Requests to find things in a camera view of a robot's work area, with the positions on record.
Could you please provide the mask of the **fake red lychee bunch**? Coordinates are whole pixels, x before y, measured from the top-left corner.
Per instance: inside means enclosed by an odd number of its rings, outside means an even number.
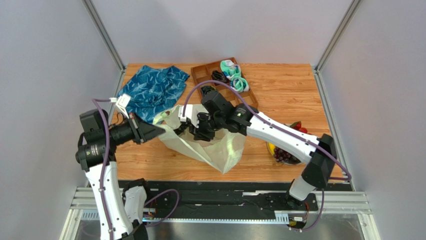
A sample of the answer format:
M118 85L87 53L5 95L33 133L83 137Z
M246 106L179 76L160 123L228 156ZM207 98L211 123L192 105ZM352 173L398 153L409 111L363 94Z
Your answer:
M290 128L297 130L301 133L307 134L308 130L305 127L302 127L302 122L301 121L296 121L293 124L290 125Z

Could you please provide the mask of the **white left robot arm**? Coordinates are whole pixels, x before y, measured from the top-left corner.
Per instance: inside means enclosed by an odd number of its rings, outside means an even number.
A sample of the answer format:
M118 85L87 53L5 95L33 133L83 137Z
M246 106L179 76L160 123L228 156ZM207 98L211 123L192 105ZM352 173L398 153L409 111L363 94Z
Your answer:
M109 127L103 109L82 113L80 135L75 154L94 194L99 215L101 240L147 240L143 224L147 183L141 178L131 182L120 192L117 146L133 141L140 145L166 131L142 120L136 113L121 124Z

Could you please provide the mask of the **translucent white plastic bag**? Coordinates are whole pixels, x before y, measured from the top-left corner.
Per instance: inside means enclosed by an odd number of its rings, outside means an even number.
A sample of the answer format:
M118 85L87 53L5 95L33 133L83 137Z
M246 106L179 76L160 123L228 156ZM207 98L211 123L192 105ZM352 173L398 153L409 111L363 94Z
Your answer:
M194 136L188 129L181 134L176 134L175 130L181 125L179 119L181 108L183 108L182 105L176 105L154 117L153 124L165 129L165 133L159 136L159 140L167 148L204 162L222 174L226 174L241 160L246 137L239 133L231 133L227 129L217 131L210 142L194 140Z

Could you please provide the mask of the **fake dark grape bunch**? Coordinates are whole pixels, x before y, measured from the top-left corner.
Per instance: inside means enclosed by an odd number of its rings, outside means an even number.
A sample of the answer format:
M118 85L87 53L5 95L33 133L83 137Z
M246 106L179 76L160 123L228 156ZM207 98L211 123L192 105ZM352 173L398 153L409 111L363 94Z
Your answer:
M278 163L284 163L284 164L290 164L290 165L296 165L299 163L299 160L294 157L292 154L288 153L287 151L275 147L275 153L273 157Z

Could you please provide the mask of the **fake yellow banana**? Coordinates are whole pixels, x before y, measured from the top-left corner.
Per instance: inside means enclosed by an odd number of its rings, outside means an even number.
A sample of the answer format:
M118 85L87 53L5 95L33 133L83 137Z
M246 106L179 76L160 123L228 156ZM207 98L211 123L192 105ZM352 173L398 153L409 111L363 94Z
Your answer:
M270 154L273 156L275 154L275 148L276 148L276 146L273 145L272 143L268 142L267 143L267 148L268 148Z

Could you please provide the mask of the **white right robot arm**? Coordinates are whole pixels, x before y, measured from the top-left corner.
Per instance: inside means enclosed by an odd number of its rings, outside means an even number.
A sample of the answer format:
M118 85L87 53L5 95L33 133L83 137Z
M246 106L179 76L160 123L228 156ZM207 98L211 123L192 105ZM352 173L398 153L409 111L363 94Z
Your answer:
M234 106L218 91L207 93L201 101L204 111L185 105L181 121L192 123L195 139L210 141L216 131L226 129L272 143L306 166L287 191L288 201L302 202L316 189L327 186L337 160L334 139L327 134L316 137L268 118L256 108L242 102Z

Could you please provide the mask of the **fake black grape bunch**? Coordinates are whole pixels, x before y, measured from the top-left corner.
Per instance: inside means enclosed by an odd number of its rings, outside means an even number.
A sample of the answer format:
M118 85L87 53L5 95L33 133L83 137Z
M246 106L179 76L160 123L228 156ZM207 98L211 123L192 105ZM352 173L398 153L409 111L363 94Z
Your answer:
M174 133L177 134L178 136L184 134L184 133L191 133L193 130L193 125L190 122L186 122L186 123L181 123L181 125L174 129Z

